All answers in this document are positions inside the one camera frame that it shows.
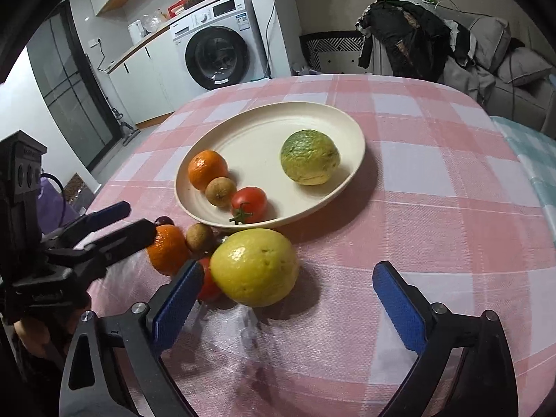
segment purple bag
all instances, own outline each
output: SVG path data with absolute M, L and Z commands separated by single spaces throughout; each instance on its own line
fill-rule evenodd
M 47 178 L 41 178 L 41 193 L 37 197 L 38 225 L 43 234 L 49 234 L 58 228 L 62 216 L 63 199 Z M 75 221 L 79 215 L 69 204 L 62 225 Z

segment lemon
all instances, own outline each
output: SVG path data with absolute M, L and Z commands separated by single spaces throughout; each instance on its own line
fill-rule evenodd
M 270 229 L 236 232 L 210 260 L 212 278 L 232 300 L 252 308 L 278 302 L 294 287 L 299 273 L 290 241 Z
M 329 181 L 340 164 L 334 142 L 317 130 L 301 130 L 291 135 L 280 151 L 286 175 L 300 185 L 321 185 Z

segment round plate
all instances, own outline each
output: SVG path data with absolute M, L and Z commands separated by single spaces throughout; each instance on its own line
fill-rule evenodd
M 327 134 L 340 152 L 340 166 L 323 185 L 303 186 L 282 170 L 280 150 L 285 140 L 304 129 Z M 203 150 L 226 159 L 237 189 L 262 188 L 269 200 L 266 221 L 235 225 L 229 211 L 213 207 L 187 177 L 189 162 Z M 204 135 L 185 155 L 178 169 L 175 191 L 181 207 L 209 226 L 237 231 L 277 227 L 320 209 L 347 186 L 361 165 L 365 138 L 361 128 L 343 111 L 305 101 L 275 103 L 238 114 Z

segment tablecloth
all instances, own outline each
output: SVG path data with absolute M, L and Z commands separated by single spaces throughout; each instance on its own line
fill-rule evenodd
M 556 245 L 556 140 L 499 116 L 492 121 L 525 169 Z
M 195 306 L 162 356 L 185 397 L 201 417 L 377 415 L 415 360 L 372 288 L 374 265 L 390 260 L 430 302 L 500 315 L 521 415 L 530 415 L 556 374 L 554 245 L 516 155 L 456 90 L 392 76 L 316 75 L 212 91 L 161 124 L 92 209 L 126 200 L 129 220 L 166 214 L 187 228 L 193 221 L 174 198 L 173 179 L 190 146 L 243 110 L 293 100 L 351 115 L 365 134 L 365 159 L 337 199 L 279 229 L 302 264 L 285 300 L 256 312 Z M 123 312 L 167 281 L 138 253 L 91 286 L 93 309 Z

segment tomato stem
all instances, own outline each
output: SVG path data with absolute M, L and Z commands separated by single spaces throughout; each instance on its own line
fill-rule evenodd
M 249 202 L 243 202 L 240 204 L 240 208 L 234 209 L 233 211 L 234 217 L 230 219 L 230 222 L 234 221 L 236 226 L 239 224 L 245 224 L 245 220 L 253 216 L 253 213 L 246 212 L 243 209 L 243 206 L 248 204 Z

